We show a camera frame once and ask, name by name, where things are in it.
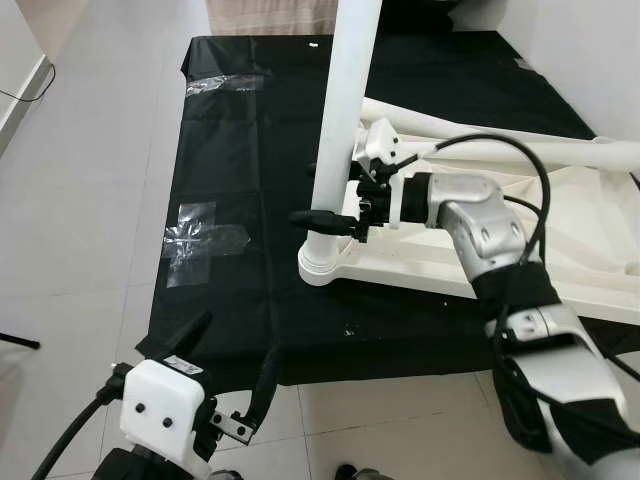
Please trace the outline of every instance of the metal bracket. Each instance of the metal bracket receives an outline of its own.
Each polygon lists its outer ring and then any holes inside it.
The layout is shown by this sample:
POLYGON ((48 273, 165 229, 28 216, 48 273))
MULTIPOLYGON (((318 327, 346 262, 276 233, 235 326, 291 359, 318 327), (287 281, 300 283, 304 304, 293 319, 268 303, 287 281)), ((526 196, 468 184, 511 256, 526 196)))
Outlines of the metal bracket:
POLYGON ((213 417, 211 417, 211 424, 215 425, 225 435, 245 445, 249 445, 255 433, 253 428, 217 410, 213 413, 213 417))

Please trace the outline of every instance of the label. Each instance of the label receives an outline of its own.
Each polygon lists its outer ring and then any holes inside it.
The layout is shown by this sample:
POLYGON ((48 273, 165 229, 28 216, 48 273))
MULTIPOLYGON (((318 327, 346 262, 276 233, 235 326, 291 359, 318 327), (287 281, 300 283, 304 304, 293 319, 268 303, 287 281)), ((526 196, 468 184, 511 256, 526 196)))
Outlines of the label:
POLYGON ((196 367, 193 363, 189 363, 175 355, 165 358, 164 363, 187 375, 197 375, 204 372, 200 367, 196 367))

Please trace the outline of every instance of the robotic arm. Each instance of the robotic arm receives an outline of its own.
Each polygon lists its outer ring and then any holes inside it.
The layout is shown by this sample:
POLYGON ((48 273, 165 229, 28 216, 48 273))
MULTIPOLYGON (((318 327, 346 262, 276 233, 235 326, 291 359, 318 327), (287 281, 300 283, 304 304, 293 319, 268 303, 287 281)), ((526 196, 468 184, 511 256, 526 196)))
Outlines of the robotic arm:
POLYGON ((292 221, 361 242, 370 226, 400 221, 446 230, 487 318, 498 319, 485 331, 496 347, 494 383, 514 440, 553 454, 567 479, 637 478, 640 436, 627 425, 624 394, 578 317, 560 302, 538 252, 527 248, 500 187, 480 175, 404 178, 401 168, 417 157, 394 162, 402 150, 386 120, 374 123, 356 145, 350 173, 359 181, 360 218, 310 210, 292 221))

